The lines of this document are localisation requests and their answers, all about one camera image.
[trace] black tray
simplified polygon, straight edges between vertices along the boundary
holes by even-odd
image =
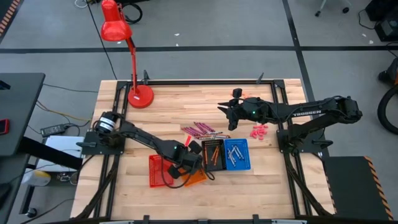
[[[203,165],[207,171],[226,170],[224,140],[202,141],[201,146],[203,148]],[[214,166],[214,161],[211,161],[211,157],[213,156],[213,153],[216,150],[217,146],[220,149],[218,151],[219,154],[217,158],[217,163]]]

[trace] black desk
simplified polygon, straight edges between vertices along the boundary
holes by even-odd
[[[0,136],[0,183],[18,177],[10,182],[11,190],[0,208],[0,223],[8,220],[29,156],[76,170],[81,166],[82,159],[24,137],[44,78],[43,73],[0,73],[0,80],[11,86],[10,90],[0,90],[0,119],[10,120],[8,134]]]

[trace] lamp base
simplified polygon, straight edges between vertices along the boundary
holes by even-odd
[[[137,94],[134,94],[134,91],[130,89],[129,95],[127,99],[129,103],[134,108],[145,108],[149,106],[154,100],[154,92],[147,85],[138,85],[137,86]]]

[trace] lamp shade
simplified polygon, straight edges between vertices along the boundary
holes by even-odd
[[[122,12],[114,0],[103,0],[101,3],[105,22],[101,28],[101,37],[107,41],[126,40],[132,36],[132,31],[124,20]]]

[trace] red desk lamp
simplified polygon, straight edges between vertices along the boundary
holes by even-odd
[[[105,17],[101,28],[102,39],[107,41],[125,40],[129,46],[132,60],[132,88],[128,95],[129,103],[135,108],[145,108],[154,100],[154,92],[147,85],[137,85],[136,46],[131,39],[132,31],[124,20],[121,6],[118,6],[114,0],[103,0],[101,6]]]

